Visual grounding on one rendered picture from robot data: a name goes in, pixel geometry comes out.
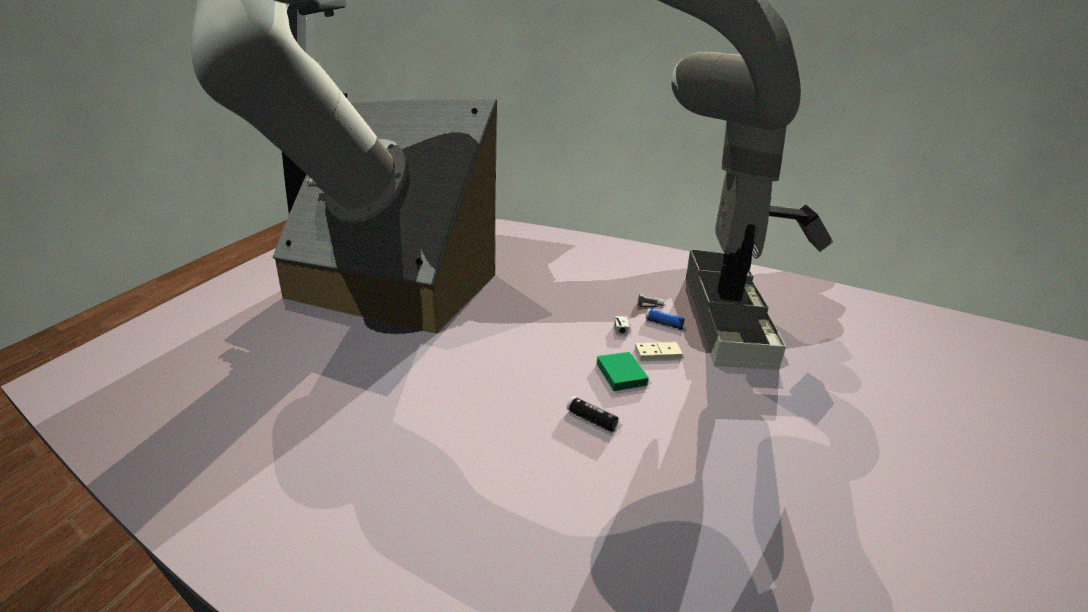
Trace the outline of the beige three-compartment bin rack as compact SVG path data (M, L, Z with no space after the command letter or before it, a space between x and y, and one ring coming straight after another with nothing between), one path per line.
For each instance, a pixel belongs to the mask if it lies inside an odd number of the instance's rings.
M717 289L722 265L724 253L690 249L687 282L713 365L779 370L786 343L772 323L768 305L753 282L754 276L749 270L740 302L720 299Z

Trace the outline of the beige domino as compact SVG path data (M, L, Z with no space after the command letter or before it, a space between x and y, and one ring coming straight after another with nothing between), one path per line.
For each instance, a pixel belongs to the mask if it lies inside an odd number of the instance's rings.
M682 359L683 355L677 342L636 343L635 350L640 360Z

